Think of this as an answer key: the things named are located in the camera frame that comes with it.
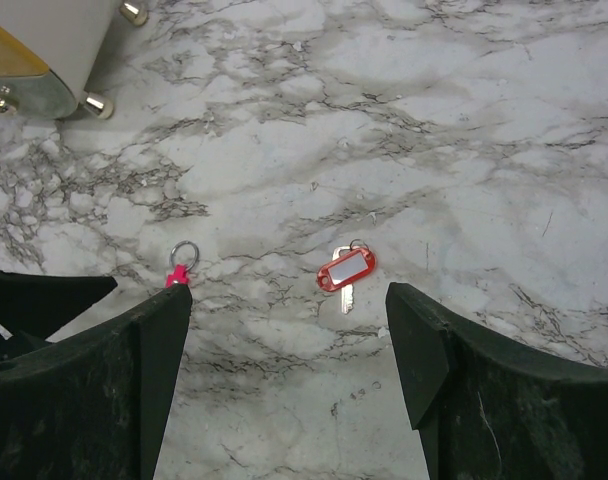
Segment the pink strap keyring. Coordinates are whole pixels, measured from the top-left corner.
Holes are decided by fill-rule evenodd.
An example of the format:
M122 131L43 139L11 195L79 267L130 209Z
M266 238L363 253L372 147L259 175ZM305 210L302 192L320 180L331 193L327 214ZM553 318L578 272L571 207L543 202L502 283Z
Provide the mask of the pink strap keyring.
M189 249L191 252L190 257L184 261L179 258L179 253L182 249ZM182 240L174 245L169 254L171 271L167 275L165 287L188 285L190 283L190 273L197 265L199 259L200 250L196 243L190 240Z

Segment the red tagged silver key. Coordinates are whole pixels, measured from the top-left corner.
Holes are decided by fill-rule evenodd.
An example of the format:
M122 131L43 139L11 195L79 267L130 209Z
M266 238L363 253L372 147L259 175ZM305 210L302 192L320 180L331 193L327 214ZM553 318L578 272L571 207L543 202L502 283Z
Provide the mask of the red tagged silver key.
M348 315L354 307L354 284L377 267L374 251L362 240L336 247L330 262L318 269L316 283L327 293L339 293L340 311Z

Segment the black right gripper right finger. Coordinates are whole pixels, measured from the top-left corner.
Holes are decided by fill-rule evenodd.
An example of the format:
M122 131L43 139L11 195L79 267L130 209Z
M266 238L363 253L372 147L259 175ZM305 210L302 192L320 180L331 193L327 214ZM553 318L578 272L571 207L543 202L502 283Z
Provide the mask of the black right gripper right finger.
M608 369L548 354L393 283L387 320L433 479L608 479Z

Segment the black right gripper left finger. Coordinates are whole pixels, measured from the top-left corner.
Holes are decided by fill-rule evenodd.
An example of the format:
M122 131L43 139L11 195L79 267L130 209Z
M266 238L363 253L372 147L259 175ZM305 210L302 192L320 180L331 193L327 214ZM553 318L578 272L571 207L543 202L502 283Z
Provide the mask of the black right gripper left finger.
M191 305L167 288L0 363L0 479L152 478Z

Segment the round cream drawer cabinet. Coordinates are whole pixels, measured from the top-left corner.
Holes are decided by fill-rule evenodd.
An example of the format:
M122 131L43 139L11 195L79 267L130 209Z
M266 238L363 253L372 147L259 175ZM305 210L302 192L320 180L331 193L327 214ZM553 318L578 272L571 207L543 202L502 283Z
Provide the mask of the round cream drawer cabinet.
M113 102L86 84L115 14L148 20L143 1L0 1L0 115L110 118Z

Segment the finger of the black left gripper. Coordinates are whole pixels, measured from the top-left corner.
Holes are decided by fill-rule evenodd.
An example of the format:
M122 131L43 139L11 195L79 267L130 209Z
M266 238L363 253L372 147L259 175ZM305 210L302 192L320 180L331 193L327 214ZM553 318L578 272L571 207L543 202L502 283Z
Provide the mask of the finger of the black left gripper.
M0 270L0 324L47 339L117 287L108 277L57 277Z

